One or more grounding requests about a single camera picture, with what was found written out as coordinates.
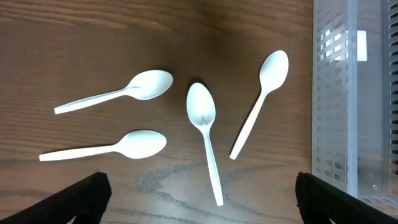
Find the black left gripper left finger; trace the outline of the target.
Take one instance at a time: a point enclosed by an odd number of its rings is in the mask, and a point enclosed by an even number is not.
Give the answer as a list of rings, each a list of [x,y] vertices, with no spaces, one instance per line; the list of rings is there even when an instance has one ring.
[[[35,205],[2,219],[1,224],[99,224],[111,194],[107,174],[95,172]]]

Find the white spoon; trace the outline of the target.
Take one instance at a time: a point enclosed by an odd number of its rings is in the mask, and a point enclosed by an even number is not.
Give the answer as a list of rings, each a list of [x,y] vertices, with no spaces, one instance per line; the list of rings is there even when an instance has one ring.
[[[256,122],[261,107],[266,99],[266,96],[278,89],[283,85],[287,78],[289,70],[289,60],[287,54],[283,50],[277,50],[268,56],[261,66],[259,71],[259,80],[261,84],[261,92],[259,97],[254,104],[247,120],[243,124],[240,133],[235,141],[232,148],[230,159],[236,159],[244,143],[248,139],[248,136]]]
[[[166,92],[173,83],[171,73],[164,70],[147,70],[136,75],[129,84],[116,91],[76,100],[54,108],[55,114],[67,113],[112,100],[120,96],[131,96],[138,100],[150,100]]]
[[[163,150],[167,139],[163,134],[151,130],[138,130],[125,135],[119,142],[109,146],[84,147],[41,154],[39,161],[60,161],[118,152],[130,159],[143,159]]]

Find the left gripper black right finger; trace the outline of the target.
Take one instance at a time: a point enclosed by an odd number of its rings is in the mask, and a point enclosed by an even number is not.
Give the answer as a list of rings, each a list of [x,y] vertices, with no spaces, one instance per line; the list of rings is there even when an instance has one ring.
[[[397,224],[396,218],[307,172],[298,173],[295,194],[304,224]]]

